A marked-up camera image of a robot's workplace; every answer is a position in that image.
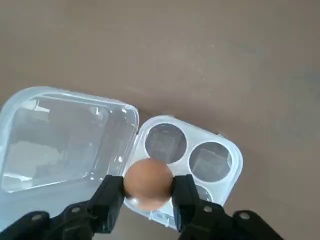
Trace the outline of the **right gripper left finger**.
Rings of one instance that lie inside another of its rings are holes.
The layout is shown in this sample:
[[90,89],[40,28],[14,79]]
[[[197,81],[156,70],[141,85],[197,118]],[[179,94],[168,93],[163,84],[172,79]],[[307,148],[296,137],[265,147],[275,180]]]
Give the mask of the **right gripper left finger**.
[[91,199],[68,205],[59,215],[32,211],[2,231],[4,240],[91,240],[112,232],[123,205],[124,178],[106,175]]

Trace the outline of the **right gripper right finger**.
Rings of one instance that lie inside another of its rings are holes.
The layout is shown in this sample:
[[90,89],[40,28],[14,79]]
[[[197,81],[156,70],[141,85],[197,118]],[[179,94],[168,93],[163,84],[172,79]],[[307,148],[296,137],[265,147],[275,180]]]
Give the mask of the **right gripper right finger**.
[[229,216],[224,208],[200,199],[192,175],[176,175],[171,199],[180,240],[281,240],[257,213],[240,210]]

